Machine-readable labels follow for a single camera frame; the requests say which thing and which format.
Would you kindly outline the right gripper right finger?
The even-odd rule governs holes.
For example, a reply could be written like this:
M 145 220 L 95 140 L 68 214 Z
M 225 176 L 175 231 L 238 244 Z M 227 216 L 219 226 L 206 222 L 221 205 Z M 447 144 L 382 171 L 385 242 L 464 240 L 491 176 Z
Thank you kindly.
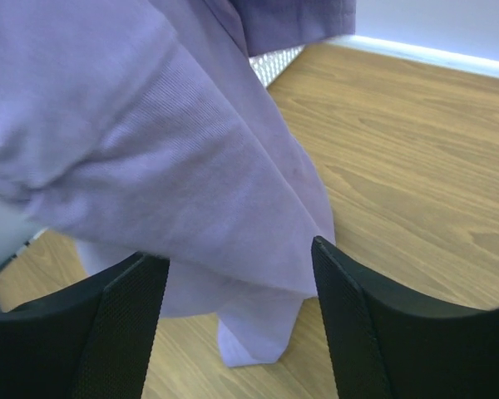
M 322 237 L 311 248 L 341 398 L 499 398 L 499 308 L 419 293 Z

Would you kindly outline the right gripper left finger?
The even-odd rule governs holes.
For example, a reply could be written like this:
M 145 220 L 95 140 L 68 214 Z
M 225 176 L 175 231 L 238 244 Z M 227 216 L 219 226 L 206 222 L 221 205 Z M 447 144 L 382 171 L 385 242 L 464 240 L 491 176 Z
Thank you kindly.
M 0 398 L 139 398 L 170 262 L 133 254 L 0 312 Z

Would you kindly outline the purple t shirt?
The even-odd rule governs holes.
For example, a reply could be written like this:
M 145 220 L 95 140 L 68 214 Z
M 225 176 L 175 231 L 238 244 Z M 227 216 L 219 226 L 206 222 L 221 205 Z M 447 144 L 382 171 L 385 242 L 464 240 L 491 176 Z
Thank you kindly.
M 0 1 L 0 203 L 89 273 L 167 257 L 161 316 L 277 362 L 316 294 L 329 197 L 250 58 L 352 34 L 353 1 Z

